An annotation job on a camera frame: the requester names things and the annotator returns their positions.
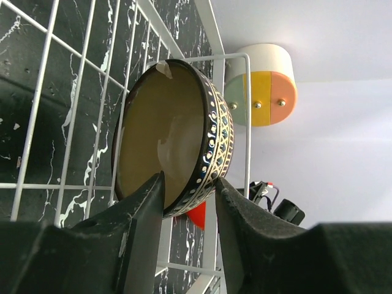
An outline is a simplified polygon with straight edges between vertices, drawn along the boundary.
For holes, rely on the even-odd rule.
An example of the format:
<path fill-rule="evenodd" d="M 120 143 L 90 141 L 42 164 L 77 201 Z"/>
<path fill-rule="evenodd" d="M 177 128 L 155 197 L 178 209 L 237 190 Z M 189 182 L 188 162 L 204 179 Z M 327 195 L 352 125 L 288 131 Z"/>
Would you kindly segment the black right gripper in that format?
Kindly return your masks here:
<path fill-rule="evenodd" d="M 294 225 L 300 225 L 305 218 L 305 213 L 293 202 L 283 199 L 280 204 L 273 208 L 280 194 L 280 189 L 271 182 L 251 182 L 249 185 L 249 200 L 259 205 L 260 202 L 266 200 L 266 210 L 275 216 Z"/>

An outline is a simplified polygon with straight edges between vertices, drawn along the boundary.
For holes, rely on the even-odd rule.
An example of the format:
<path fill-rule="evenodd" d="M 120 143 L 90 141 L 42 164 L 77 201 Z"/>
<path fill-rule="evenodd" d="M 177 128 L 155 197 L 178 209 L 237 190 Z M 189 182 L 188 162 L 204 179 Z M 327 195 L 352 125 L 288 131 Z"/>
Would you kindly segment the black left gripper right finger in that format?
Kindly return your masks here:
<path fill-rule="evenodd" d="M 216 213 L 228 293 L 390 293 L 391 224 L 309 230 L 267 212 L 226 179 Z"/>

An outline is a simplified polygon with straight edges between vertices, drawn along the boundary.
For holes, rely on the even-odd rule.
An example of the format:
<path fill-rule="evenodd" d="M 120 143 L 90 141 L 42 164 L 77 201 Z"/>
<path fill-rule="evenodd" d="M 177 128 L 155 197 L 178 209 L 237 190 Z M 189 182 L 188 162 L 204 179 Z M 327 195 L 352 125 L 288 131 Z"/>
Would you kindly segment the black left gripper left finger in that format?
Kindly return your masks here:
<path fill-rule="evenodd" d="M 72 228 L 1 223 L 2 293 L 152 293 L 165 176 Z"/>

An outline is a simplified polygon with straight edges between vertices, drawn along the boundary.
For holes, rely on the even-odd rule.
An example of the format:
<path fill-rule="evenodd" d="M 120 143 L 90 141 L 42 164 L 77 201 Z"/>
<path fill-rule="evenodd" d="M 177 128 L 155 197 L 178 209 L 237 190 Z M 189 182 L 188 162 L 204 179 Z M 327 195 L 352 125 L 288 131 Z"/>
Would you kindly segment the brown patterned ceramic bowl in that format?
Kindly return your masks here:
<path fill-rule="evenodd" d="M 227 174 L 234 141 L 232 114 L 210 79 L 180 59 L 158 62 L 134 84 L 116 123 L 116 198 L 163 172 L 164 217 L 187 213 Z"/>

